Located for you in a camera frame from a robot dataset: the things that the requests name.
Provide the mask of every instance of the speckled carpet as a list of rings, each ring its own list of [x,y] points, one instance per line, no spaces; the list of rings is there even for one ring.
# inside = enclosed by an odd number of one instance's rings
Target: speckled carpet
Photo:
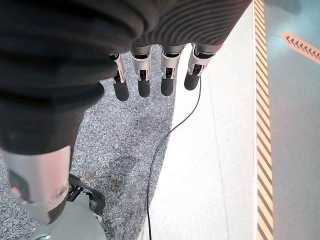
[[[170,129],[174,94],[161,94],[161,53],[154,46],[151,57],[151,94],[138,94],[131,57],[124,54],[125,76],[130,97],[116,99],[112,83],[104,81],[105,95],[90,108],[77,136],[71,172],[106,199],[102,225],[108,240],[137,239],[146,216],[145,198],[152,155]],[[165,147],[154,165],[153,194]],[[7,170],[0,155],[0,240],[27,238],[37,224],[11,196]]]

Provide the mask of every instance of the robotic hand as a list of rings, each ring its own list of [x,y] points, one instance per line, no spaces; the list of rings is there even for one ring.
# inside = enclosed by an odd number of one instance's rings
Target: robotic hand
[[[0,147],[12,194],[32,217],[52,224],[80,189],[69,183],[73,146],[85,110],[104,94],[99,81],[112,79],[115,96],[129,98],[120,53],[131,51],[146,98],[152,45],[161,45],[161,92],[169,96],[193,43],[184,82],[193,90],[250,2],[1,1]],[[93,189],[83,189],[92,201]]]

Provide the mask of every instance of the hazard tape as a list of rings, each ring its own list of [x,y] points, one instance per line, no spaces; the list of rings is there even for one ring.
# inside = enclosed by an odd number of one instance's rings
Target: hazard tape
[[[256,62],[257,240],[273,240],[273,186],[264,2],[254,0]]]

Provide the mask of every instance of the silver metal joint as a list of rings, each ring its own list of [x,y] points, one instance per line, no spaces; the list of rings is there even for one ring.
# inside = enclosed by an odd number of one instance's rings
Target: silver metal joint
[[[175,79],[177,75],[178,64],[184,45],[181,46],[161,46],[161,72],[163,79]]]
[[[215,54],[215,52],[201,51],[197,48],[197,44],[193,44],[189,58],[188,74],[200,76]]]
[[[112,83],[116,84],[116,80],[120,80],[120,82],[123,84],[126,81],[126,77],[125,77],[125,67],[122,61],[122,57],[120,54],[112,54],[111,58],[114,60],[114,62],[118,67],[116,71],[116,75],[112,78]]]
[[[147,48],[141,47],[140,49],[136,47],[135,52],[131,51],[134,70],[137,74],[138,81],[149,81],[151,71],[152,46],[149,46]]]
[[[51,223],[69,190],[71,148],[21,155],[3,151],[12,194],[40,224]]]

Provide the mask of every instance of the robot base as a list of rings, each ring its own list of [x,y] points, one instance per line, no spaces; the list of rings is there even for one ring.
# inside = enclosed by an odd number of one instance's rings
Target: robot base
[[[94,199],[93,196],[100,193],[71,174],[69,182],[68,201],[62,214],[52,224],[39,226],[29,240],[107,240],[100,224],[102,218],[99,216],[105,199]]]

